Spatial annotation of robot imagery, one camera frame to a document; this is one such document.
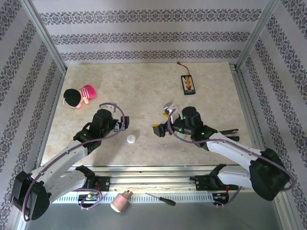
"screwdriver handle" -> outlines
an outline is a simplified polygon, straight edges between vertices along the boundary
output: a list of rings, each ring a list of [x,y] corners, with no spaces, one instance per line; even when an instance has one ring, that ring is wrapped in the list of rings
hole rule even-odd
[[[167,204],[170,205],[170,206],[175,206],[175,204],[176,204],[175,201],[170,200],[170,199],[165,199],[165,198],[163,198],[163,197],[160,197],[159,200],[161,200],[161,201],[167,203]]]

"red wire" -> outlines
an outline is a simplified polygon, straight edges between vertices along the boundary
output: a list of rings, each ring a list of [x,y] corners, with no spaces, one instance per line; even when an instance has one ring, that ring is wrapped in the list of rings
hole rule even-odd
[[[178,64],[178,65],[181,65],[181,66],[183,66],[183,67],[185,67],[185,68],[187,68],[187,70],[188,70],[188,72],[189,72],[189,75],[190,75],[190,71],[189,71],[188,67],[186,67],[185,65],[182,65],[179,61],[177,62],[177,64]]]

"patterned wallpaper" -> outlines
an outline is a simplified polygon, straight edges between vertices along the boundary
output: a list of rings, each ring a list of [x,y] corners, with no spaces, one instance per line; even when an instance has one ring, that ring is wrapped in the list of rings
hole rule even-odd
[[[15,176],[31,171],[61,72],[18,0],[0,0],[0,230],[11,229]]]
[[[266,0],[33,0],[66,64],[235,63]]]
[[[306,3],[280,1],[242,68],[262,140],[296,179],[287,192],[299,229],[307,229]]]

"marble tabletop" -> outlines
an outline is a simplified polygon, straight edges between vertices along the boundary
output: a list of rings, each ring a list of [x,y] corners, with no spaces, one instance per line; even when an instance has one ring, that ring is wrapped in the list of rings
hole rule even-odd
[[[130,117],[129,128],[101,146],[76,165],[217,165],[233,162],[217,153],[183,143],[168,134],[154,135],[152,124],[164,123],[163,106],[174,102],[183,109],[194,106],[204,124],[217,130],[238,128],[240,143],[251,146],[250,137],[227,62],[185,63],[193,77],[196,94],[184,95],[180,80],[187,70],[176,63],[70,65],[42,164],[59,153],[104,102],[114,102]],[[63,104],[66,89],[94,86],[97,96],[81,108]],[[134,144],[127,136],[134,134]]]

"stuffed toy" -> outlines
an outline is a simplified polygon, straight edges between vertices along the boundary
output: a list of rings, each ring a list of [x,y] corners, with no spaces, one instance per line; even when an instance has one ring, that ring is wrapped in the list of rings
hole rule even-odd
[[[89,103],[89,100],[96,96],[95,89],[91,85],[84,85],[82,88],[68,89],[64,92],[64,101],[74,108],[80,108],[81,103],[84,101],[86,104]]]

